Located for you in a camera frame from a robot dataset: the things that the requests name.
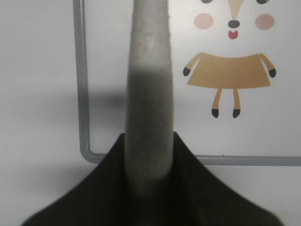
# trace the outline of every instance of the pink cheek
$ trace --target pink cheek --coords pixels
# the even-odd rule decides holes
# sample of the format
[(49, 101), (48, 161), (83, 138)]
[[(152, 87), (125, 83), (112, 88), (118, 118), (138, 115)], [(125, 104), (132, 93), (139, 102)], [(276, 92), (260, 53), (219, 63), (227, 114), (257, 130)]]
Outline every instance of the pink cheek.
[(262, 14), (256, 18), (255, 23), (259, 29), (267, 30), (274, 26), (275, 20), (270, 14)]
[(213, 24), (213, 18), (207, 13), (201, 13), (194, 18), (194, 24), (199, 29), (208, 29)]

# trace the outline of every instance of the open mouth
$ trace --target open mouth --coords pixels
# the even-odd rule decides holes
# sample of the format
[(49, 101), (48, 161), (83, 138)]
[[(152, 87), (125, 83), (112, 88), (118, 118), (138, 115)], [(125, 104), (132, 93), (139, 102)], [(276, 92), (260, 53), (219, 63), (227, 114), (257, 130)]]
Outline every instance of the open mouth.
[(236, 39), (238, 37), (238, 31), (234, 31), (234, 32), (229, 31), (228, 35), (229, 35), (229, 38)]

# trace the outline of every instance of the cartoon leg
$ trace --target cartoon leg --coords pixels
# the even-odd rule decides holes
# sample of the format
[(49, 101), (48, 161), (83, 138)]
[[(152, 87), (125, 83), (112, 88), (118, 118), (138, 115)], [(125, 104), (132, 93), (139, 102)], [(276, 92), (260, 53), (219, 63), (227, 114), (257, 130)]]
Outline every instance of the cartoon leg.
[(218, 104), (219, 104), (219, 102), (220, 102), (221, 94), (222, 94), (222, 89), (218, 89), (217, 92), (216, 92), (214, 101), (213, 101), (213, 106), (212, 106), (211, 113), (212, 113), (212, 115), (213, 115), (215, 118), (218, 117), (218, 113), (219, 113), (219, 110), (218, 110)]
[(237, 89), (233, 89), (234, 94), (234, 110), (233, 110), (233, 118), (237, 118), (240, 114), (240, 101), (239, 94)]

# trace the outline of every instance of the cartoon animal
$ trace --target cartoon animal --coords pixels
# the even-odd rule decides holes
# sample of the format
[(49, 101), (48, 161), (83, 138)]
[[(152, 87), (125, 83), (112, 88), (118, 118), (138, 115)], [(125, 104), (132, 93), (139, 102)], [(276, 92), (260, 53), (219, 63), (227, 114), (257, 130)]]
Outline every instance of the cartoon animal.
[[(207, 4), (213, 0), (201, 0)], [(232, 18), (228, 22), (230, 29), (240, 26), (238, 15), (245, 0), (228, 0)], [(257, 0), (259, 5), (268, 3), (269, 0)], [(207, 29), (213, 24), (213, 18), (209, 14), (199, 14), (194, 20), (199, 29)], [(270, 14), (262, 14), (255, 20), (259, 29), (267, 30), (274, 25), (274, 18)], [(238, 30), (230, 30), (228, 37), (235, 42), (239, 37)], [(198, 61), (188, 85), (217, 89), (212, 106), (212, 115), (219, 116), (219, 101), (223, 89), (232, 89), (234, 94), (233, 118), (240, 115), (240, 100), (238, 89), (250, 89), (270, 86), (268, 74), (263, 66), (266, 65), (270, 77), (276, 76), (276, 69), (271, 61), (263, 54), (258, 53), (244, 57), (221, 57), (208, 53), (198, 53), (183, 70), (184, 76), (188, 76), (191, 69)]]

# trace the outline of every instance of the metal frame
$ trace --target metal frame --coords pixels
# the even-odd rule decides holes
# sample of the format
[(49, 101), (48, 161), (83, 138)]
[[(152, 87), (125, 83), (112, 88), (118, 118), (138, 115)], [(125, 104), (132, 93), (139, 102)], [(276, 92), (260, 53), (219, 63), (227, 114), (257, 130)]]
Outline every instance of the metal frame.
[[(97, 154), (90, 147), (90, 112), (87, 73), (87, 50), (85, 30), (84, 0), (73, 0), (74, 33), (76, 49), (76, 69), (79, 105), (79, 141), (80, 153), (91, 163), (100, 163), (106, 154)], [(301, 157), (272, 157), (272, 156), (210, 156), (197, 155), (204, 165), (230, 166), (301, 166)]]

